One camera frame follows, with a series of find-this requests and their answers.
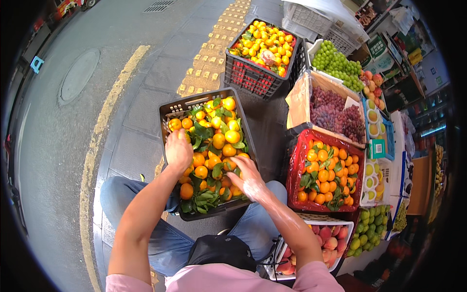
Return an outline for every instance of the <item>stone pavement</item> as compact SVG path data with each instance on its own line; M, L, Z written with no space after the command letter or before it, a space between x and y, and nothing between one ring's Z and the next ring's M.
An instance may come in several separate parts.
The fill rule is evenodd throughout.
M251 3L249 0L207 0L180 28L175 28L169 40L150 53L137 72L111 125L97 177L93 232L95 259L102 287L105 287L115 233L100 206L102 183L112 176L139 180L140 173L144 174L146 181L153 180L163 164L160 105L182 96L226 87L222 74L225 64L220 61L225 60L224 49L230 42L229 38L238 33L234 30L241 29L243 23L248 24L254 18L280 24L283 18L282 3L280 0L252 0ZM221 33L216 33L216 30L221 29L223 21L228 22L226 29L227 25L231 25L232 30L226 33L225 38ZM209 48L217 53L210 67L200 63L210 62L212 56L203 59L203 49ZM207 68L217 71L206 73ZM196 81L201 78L205 78L205 81ZM278 179L285 147L285 101L279 98L265 103L237 92L261 162L261 175L265 181ZM244 209L237 209L225 215L190 222L183 221L179 216L168 216L167 222L196 239L233 227L243 212ZM155 290L165 291L163 277L159 276L158 279Z

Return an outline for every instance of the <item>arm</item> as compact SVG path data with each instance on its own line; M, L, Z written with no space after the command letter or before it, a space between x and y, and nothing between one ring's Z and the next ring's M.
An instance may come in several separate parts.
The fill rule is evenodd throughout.
M168 137L165 153L169 165L135 196L123 213L110 255L109 275L131 276L151 285L149 238L170 193L193 158L184 130L174 131Z
M240 168L243 179L233 172L227 175L249 199L266 209L277 230L297 256L297 271L309 262L324 262L321 247L311 228L266 187L255 163L245 157L231 159Z

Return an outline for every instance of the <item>red plastic bag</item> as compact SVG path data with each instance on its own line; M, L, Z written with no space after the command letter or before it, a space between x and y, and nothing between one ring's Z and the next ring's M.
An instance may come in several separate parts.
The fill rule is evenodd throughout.
M336 146L339 149L343 148L348 151L350 155L358 156L358 172L357 172L357 181L355 183L355 192L350 194L354 199L354 204L352 206L342 205L337 212L353 212L355 211L360 202L360 195L362 190L363 182L363 165L364 165L364 151L344 142L338 138L322 134L320 132L306 129L298 135L297 144L295 149L292 152L289 163L289 173L287 175L287 205L294 209L307 210L307 211L317 211L317 212L331 212L331 210L325 205L319 205L313 201L298 201L298 191L300 189L300 179L302 177L302 170L306 162L306 154L309 150L308 142L313 141L322 141L324 144L330 146Z

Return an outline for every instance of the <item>hand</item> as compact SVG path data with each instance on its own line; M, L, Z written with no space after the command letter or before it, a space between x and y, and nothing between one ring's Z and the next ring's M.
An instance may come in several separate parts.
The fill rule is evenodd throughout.
M165 156L174 170L183 172L191 165L193 146L186 141L185 129L175 130L169 135L165 144Z
M263 203L274 196L266 187L253 160L243 156L230 157L230 159L240 168L243 179L233 172L228 172L227 176L250 200Z

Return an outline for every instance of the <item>manhole cover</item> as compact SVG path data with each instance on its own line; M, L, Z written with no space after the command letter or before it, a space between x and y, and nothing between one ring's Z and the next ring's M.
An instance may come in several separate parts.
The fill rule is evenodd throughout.
M75 60L58 90L60 104L66 105L80 94L96 69L99 57L98 49L89 49Z
M146 8L143 13L147 12L162 12L165 9L167 9L173 2L176 0L162 0L162 1L156 1L151 6Z

